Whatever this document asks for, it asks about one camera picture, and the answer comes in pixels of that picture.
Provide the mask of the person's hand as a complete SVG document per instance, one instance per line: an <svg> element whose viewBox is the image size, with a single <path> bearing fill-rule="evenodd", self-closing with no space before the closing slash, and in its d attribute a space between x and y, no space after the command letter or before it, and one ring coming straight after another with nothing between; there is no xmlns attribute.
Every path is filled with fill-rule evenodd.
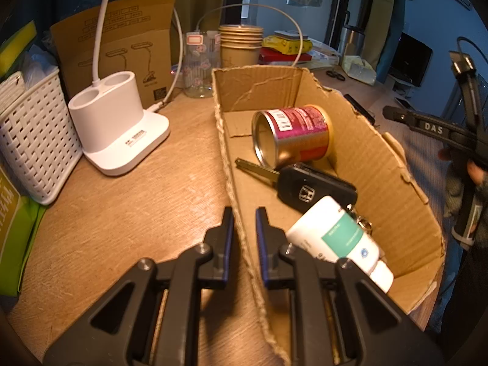
<svg viewBox="0 0 488 366"><path fill-rule="evenodd" d="M467 158L461 151L445 147L438 151L438 158L443 161L452 161L458 171L463 169L476 186L481 186L485 182L487 172Z"/></svg>

